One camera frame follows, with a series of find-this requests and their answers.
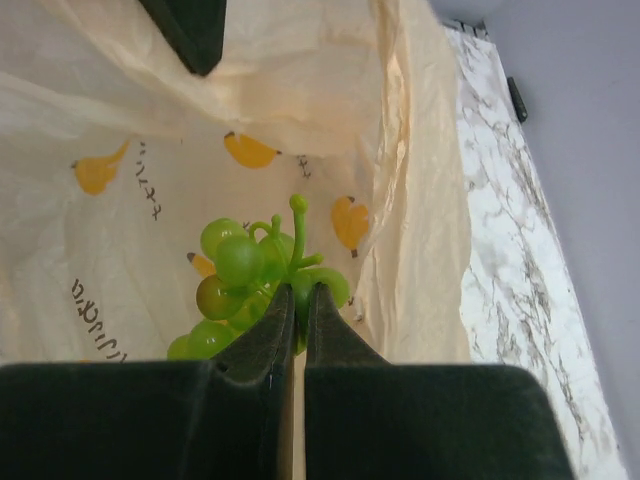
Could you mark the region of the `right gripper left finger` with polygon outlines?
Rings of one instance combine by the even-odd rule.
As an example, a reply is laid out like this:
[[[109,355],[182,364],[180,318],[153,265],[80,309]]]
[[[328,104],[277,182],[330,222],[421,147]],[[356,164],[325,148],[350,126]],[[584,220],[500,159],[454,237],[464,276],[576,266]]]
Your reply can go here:
[[[5,479],[287,479],[294,295],[209,360],[1,370]]]

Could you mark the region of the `orange banana-print plastic bag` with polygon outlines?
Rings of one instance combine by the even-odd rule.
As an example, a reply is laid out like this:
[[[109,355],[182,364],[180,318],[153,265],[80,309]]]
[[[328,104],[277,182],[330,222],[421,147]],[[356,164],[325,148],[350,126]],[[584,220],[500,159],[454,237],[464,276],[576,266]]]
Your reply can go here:
[[[466,363],[457,62],[425,1],[231,1],[190,74],[134,1],[1,5],[1,359],[162,358],[200,320],[201,230],[309,203],[344,319]]]

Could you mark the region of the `small black wall object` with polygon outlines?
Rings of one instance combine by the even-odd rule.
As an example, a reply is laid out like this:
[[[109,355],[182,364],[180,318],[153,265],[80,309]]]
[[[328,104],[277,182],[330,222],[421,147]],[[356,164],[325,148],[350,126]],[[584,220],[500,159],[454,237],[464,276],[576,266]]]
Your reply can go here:
[[[516,117],[518,121],[523,124],[528,118],[528,111],[517,87],[516,81],[512,76],[507,78],[507,86]]]

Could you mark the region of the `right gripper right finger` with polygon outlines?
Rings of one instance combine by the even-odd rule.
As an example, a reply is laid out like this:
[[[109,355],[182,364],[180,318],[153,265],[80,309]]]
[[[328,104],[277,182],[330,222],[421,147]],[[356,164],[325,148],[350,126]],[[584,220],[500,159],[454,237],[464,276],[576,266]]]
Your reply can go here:
[[[304,369],[310,479],[570,479],[548,397],[508,365],[395,365],[310,296]]]

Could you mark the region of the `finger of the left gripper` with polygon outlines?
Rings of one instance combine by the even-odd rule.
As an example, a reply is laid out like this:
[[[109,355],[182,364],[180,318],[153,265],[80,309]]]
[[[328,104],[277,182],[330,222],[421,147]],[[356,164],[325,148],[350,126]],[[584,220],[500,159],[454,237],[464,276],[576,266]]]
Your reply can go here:
[[[184,67],[209,75],[222,59],[225,0],[139,0]]]

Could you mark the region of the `green grape bunch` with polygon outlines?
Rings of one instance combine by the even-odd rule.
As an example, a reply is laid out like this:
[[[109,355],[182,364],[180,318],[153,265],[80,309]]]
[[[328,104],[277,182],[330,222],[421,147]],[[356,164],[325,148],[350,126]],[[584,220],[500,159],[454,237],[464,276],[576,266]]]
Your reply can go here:
[[[174,339],[169,360],[209,359],[248,332],[266,313],[277,288],[288,285],[294,295],[296,352],[308,342],[309,307],[313,287],[329,287],[340,308],[350,298],[347,279],[322,265],[323,256],[305,254],[307,200],[294,194],[289,206],[294,234],[282,230],[282,219],[241,226],[230,218],[210,222],[200,235],[201,250],[214,268],[196,288],[195,303],[202,320]]]

